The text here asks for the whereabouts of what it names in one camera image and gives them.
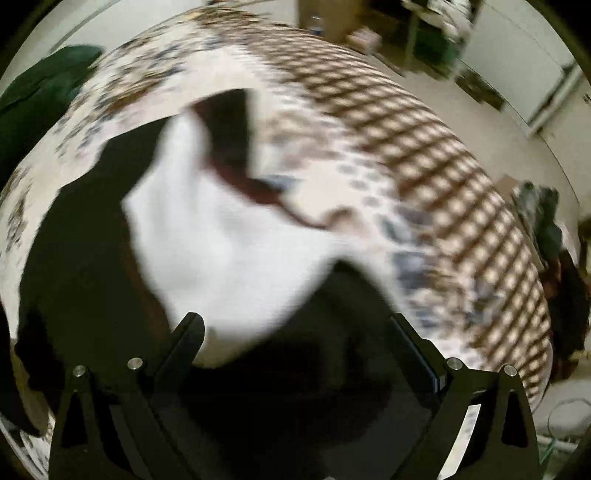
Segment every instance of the white fabric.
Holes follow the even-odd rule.
[[[185,111],[165,126],[150,170],[123,201],[132,248],[171,328],[203,316],[196,357],[218,367],[270,335],[340,258],[355,253],[333,233],[260,206],[207,168],[208,137]]]

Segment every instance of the dotted pattern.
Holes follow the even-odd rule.
[[[389,168],[402,200],[433,214],[437,244],[452,268],[483,278],[505,298],[489,326],[466,326],[473,345],[487,368],[513,363],[529,398],[539,395],[550,362],[550,317],[531,253],[491,180],[451,130],[345,48],[244,12],[204,10],[194,20],[280,69],[284,83],[303,86],[321,111],[354,132],[365,158]],[[351,187],[366,189],[371,174],[352,176]],[[372,195],[364,202],[379,205]]]

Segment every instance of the silver bolt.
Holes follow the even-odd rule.
[[[86,367],[84,365],[76,365],[74,367],[74,370],[72,370],[72,374],[75,377],[81,377],[82,375],[84,375],[86,373]]]
[[[447,364],[452,370],[459,370],[464,366],[462,361],[454,356],[447,359]]]
[[[144,361],[140,357],[135,356],[131,360],[129,360],[129,362],[127,362],[127,368],[129,368],[130,370],[137,370],[138,368],[142,368],[143,364]]]
[[[503,370],[505,371],[505,373],[507,375],[509,375],[510,377],[514,377],[517,375],[517,369],[513,366],[513,365],[505,365],[503,367]]]

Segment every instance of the screw head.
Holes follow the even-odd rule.
[[[464,366],[464,363],[456,357],[451,357],[447,359],[447,366],[452,370],[459,370]]]
[[[503,370],[505,371],[505,373],[507,375],[509,375],[510,377],[514,377],[517,375],[517,369],[513,366],[513,365],[505,365],[503,367]]]
[[[144,361],[140,357],[135,356],[132,359],[130,359],[129,362],[127,362],[127,368],[129,368],[130,370],[138,370],[142,368],[143,364]]]
[[[86,373],[86,367],[84,365],[76,365],[74,367],[74,370],[72,370],[72,374],[75,377],[81,377],[82,375],[84,375]]]

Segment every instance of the metal leg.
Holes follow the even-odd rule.
[[[413,66],[414,44],[417,42],[417,31],[420,17],[418,13],[413,11],[410,18],[410,25],[408,26],[408,40],[406,52],[404,54],[404,71],[410,72]]]

